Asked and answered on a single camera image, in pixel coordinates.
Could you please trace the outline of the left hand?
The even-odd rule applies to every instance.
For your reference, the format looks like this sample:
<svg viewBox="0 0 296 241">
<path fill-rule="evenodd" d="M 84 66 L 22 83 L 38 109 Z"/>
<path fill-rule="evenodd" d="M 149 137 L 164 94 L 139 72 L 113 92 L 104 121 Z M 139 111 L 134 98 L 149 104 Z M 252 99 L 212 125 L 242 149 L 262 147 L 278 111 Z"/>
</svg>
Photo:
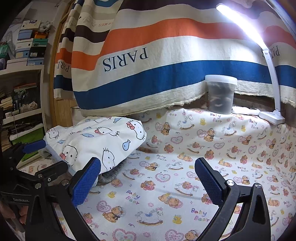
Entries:
<svg viewBox="0 0 296 241">
<path fill-rule="evenodd" d="M 0 211 L 2 216 L 5 219 L 14 219 L 16 218 L 15 213 L 11 210 L 9 206 L 7 206 L 2 201 L 0 202 Z M 25 224 L 27 219 L 27 212 L 28 212 L 28 206 L 22 206 L 19 215 L 20 215 L 20 223 Z"/>
</svg>

